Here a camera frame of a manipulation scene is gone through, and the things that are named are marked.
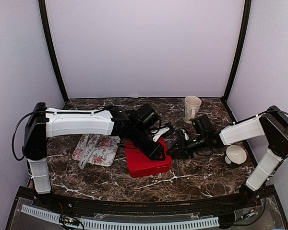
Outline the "red box lid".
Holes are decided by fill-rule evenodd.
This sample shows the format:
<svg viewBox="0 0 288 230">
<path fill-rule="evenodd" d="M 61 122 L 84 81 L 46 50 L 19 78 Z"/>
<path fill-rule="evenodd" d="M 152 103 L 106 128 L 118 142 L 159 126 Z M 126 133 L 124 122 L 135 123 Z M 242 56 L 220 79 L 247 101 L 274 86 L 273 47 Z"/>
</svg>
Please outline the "red box lid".
<svg viewBox="0 0 288 230">
<path fill-rule="evenodd" d="M 166 173 L 172 165 L 172 158 L 166 155 L 164 161 L 152 161 L 139 149 L 136 149 L 131 141 L 127 140 L 124 145 L 127 168 L 131 178 L 146 177 Z"/>
</svg>

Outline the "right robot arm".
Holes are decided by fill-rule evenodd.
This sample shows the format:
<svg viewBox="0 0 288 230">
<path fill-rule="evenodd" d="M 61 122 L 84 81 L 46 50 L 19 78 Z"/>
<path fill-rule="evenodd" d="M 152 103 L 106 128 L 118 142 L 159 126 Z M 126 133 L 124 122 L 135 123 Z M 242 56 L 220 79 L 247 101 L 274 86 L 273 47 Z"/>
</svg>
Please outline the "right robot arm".
<svg viewBox="0 0 288 230">
<path fill-rule="evenodd" d="M 246 189 L 235 198 L 235 203 L 240 208 L 247 207 L 254 200 L 253 192 L 272 177 L 288 158 L 288 113 L 275 105 L 247 119 L 233 122 L 221 130 L 216 130 L 206 115 L 193 119 L 191 123 L 198 136 L 191 138 L 185 129 L 178 129 L 177 140 L 168 149 L 168 155 L 193 158 L 194 153 L 201 149 L 218 149 L 256 137 L 266 137 L 266 153 L 245 181 L 243 186 Z"/>
</svg>

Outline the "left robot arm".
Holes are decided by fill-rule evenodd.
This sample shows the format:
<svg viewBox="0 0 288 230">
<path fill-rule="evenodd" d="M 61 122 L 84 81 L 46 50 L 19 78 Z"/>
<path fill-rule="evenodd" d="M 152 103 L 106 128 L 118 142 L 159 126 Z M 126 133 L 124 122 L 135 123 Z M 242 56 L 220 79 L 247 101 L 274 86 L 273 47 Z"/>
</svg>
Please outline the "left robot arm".
<svg viewBox="0 0 288 230">
<path fill-rule="evenodd" d="M 115 136 L 129 140 L 152 161 L 166 158 L 165 148 L 158 140 L 168 130 L 153 127 L 156 122 L 161 122 L 161 118 L 149 104 L 137 110 L 123 110 L 113 105 L 99 110 L 60 110 L 37 103 L 22 119 L 28 120 L 24 128 L 22 157 L 29 164 L 39 201 L 48 209 L 58 205 L 58 198 L 51 193 L 48 174 L 48 138 L 79 134 Z"/>
</svg>

